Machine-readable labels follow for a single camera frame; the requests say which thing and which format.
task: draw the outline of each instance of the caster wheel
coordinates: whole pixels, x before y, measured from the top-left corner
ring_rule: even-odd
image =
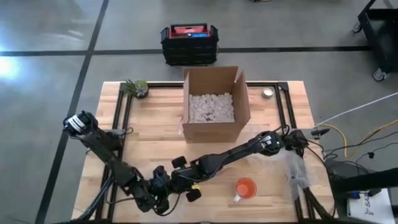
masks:
[[[381,82],[383,80],[385,80],[387,78],[387,73],[386,72],[382,72],[381,69],[377,69],[376,71],[374,71],[373,73],[373,79],[376,82]]]
[[[362,26],[361,26],[361,23],[358,21],[355,23],[355,25],[353,27],[353,32],[354,32],[354,34],[357,34],[357,33],[361,32],[361,30],[362,30]]]

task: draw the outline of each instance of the succulent plant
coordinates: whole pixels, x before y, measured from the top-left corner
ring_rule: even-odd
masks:
[[[126,80],[126,85],[124,92],[127,94],[132,94],[137,98],[144,98],[148,95],[148,83],[145,80],[131,81]]]

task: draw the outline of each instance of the gray floor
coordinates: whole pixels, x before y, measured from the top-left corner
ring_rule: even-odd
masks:
[[[223,47],[335,47],[367,45],[351,28],[365,0],[110,0],[97,50],[159,49],[160,31],[172,23],[207,22],[219,29]],[[86,50],[101,1],[0,0],[0,51]],[[385,7],[382,1],[377,7]],[[44,192],[84,56],[0,57],[0,222],[32,223]],[[316,122],[396,92],[398,76],[376,83],[371,52],[219,54],[215,65],[239,65],[248,80],[303,80]],[[127,78],[181,80],[181,68],[162,55],[93,56],[77,110],[95,111],[104,81]],[[334,119],[349,143],[397,119],[393,97]],[[380,136],[396,130],[393,126]],[[351,158],[393,142],[391,136]],[[342,146],[336,133],[322,139]],[[361,164],[372,170],[396,166],[395,146]],[[69,141],[46,223],[70,218],[84,162],[84,148]],[[393,191],[393,201],[398,197]]]

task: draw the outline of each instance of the wooden tabletop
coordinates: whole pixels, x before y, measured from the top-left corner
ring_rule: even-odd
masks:
[[[314,127],[304,83],[288,83],[298,128]],[[102,129],[111,129],[119,84],[103,84],[96,112],[96,119]],[[280,121],[275,97],[265,100],[261,98],[261,90],[261,87],[249,87],[251,119],[235,143],[187,144],[180,126],[182,89],[151,88],[147,98],[134,99],[132,102],[129,126],[134,128],[134,132],[126,137],[123,161],[137,167],[144,177],[150,179],[158,165],[163,165],[169,173],[172,172],[170,161],[178,156],[185,156],[189,162],[204,154],[231,149],[261,131],[278,128]],[[283,95],[282,99],[289,120]],[[311,148],[321,155],[318,147]],[[334,201],[324,166],[310,151],[305,151],[304,161],[312,192],[326,210],[331,212]],[[134,201],[127,201],[116,205],[114,222],[296,222],[285,162],[282,156],[248,156],[224,167],[214,178],[201,183],[202,197],[195,202],[189,203],[182,195],[175,211],[167,217],[158,217],[153,211],[142,213]],[[89,152],[81,175],[73,218],[78,217],[98,193],[103,168],[103,163]],[[250,177],[255,181],[257,194],[252,199],[234,203],[234,185],[242,177]],[[125,197],[119,190],[118,199]],[[176,198],[176,195],[169,197],[170,207]],[[304,214],[307,214],[303,197],[301,199]]]

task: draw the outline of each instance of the orange cup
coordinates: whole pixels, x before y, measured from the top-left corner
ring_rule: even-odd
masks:
[[[234,202],[243,199],[253,198],[257,193],[256,183],[250,178],[239,179],[235,185],[236,196]]]

